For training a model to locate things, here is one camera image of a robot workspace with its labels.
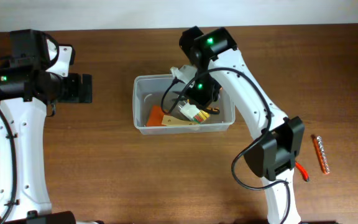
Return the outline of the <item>orange black long-nose pliers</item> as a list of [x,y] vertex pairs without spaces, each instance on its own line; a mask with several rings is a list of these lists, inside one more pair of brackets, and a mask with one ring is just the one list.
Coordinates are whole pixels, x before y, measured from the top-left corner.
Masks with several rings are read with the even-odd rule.
[[220,109],[219,108],[211,108],[208,107],[205,109],[205,111],[209,114],[220,114]]

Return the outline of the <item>clear case of coloured plugs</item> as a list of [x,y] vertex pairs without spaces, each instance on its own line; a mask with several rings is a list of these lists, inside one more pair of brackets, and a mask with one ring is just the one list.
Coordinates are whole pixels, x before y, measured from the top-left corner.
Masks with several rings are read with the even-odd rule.
[[178,104],[179,112],[190,121],[195,121],[199,124],[207,121],[210,114],[198,109],[195,105],[191,105],[188,101],[180,101]]

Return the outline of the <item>clear plastic storage container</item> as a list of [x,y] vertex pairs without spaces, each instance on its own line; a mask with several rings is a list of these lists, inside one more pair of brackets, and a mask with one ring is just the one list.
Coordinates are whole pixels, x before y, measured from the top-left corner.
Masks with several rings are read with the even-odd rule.
[[132,110],[134,126],[143,134],[181,134],[181,133],[205,133],[225,131],[235,120],[235,106],[229,95],[221,90],[219,100],[211,106],[219,108],[218,115],[212,115],[202,124],[188,126],[151,126],[146,124],[153,106],[160,106],[162,96],[171,85],[173,76],[147,75],[139,76],[134,80]]

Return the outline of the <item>orange scraper with wooden handle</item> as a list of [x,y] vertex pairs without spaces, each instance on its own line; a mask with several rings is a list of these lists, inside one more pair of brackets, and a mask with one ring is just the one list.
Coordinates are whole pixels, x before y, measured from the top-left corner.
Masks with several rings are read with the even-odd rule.
[[178,119],[173,116],[165,115],[161,107],[153,105],[150,110],[149,118],[147,120],[147,127],[156,127],[156,126],[189,126],[196,125],[197,122],[194,121],[185,121]]

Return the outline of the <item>orange socket bit rail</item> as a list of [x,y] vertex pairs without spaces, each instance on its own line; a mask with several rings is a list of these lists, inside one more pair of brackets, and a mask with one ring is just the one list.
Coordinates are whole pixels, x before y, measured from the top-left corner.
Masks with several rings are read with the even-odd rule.
[[312,135],[311,136],[312,141],[313,141],[313,146],[315,148],[316,151],[316,156],[318,158],[318,162],[319,162],[319,166],[321,168],[321,171],[323,172],[323,174],[329,174],[330,168],[329,168],[329,164],[328,164],[328,160],[325,154],[325,148],[324,148],[324,144],[323,144],[323,140],[321,136],[316,136],[316,135]]

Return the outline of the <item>red handled side cutters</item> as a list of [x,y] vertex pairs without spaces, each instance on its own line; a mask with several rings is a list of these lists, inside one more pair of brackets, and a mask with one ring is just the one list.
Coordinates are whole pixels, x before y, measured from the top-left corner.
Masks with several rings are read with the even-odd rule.
[[304,180],[305,182],[309,182],[309,181],[310,181],[310,177],[309,177],[309,175],[308,175],[306,169],[305,169],[299,162],[297,162],[297,161],[295,162],[295,166],[296,166],[296,168],[300,171],[303,180]]

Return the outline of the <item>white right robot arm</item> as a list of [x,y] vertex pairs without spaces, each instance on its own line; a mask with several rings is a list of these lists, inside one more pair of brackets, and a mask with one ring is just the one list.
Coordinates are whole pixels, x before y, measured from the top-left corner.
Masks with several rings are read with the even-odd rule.
[[194,26],[182,33],[179,46],[196,68],[179,96],[208,110],[219,90],[229,95],[253,139],[233,159],[231,172],[235,173],[237,162],[244,159],[261,179],[259,190],[265,192],[269,223],[300,223],[293,175],[305,130],[302,120],[289,118],[267,96],[227,29],[205,34]]

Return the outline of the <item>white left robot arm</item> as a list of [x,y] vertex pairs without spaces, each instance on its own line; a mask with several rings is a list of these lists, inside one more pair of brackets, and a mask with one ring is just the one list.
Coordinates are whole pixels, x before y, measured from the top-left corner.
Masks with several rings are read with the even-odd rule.
[[92,77],[69,71],[71,45],[39,30],[10,34],[0,67],[0,223],[75,223],[53,212],[44,171],[44,123],[57,103],[91,103]]

